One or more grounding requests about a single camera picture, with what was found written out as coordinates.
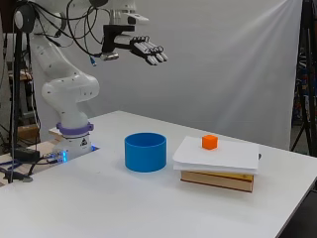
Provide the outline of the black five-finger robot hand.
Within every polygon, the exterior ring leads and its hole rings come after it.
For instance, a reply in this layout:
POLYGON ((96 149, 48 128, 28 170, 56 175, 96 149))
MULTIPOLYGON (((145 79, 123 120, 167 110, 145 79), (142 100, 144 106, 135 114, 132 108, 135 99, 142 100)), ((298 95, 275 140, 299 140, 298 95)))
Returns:
POLYGON ((157 46, 150 41, 149 36, 134 36, 128 44, 116 43, 115 39, 124 32, 134 32, 131 25, 104 25, 101 58, 103 60, 116 60, 119 55, 116 49, 127 50, 133 55, 144 59, 149 65, 158 65, 168 60, 162 46, 157 46))

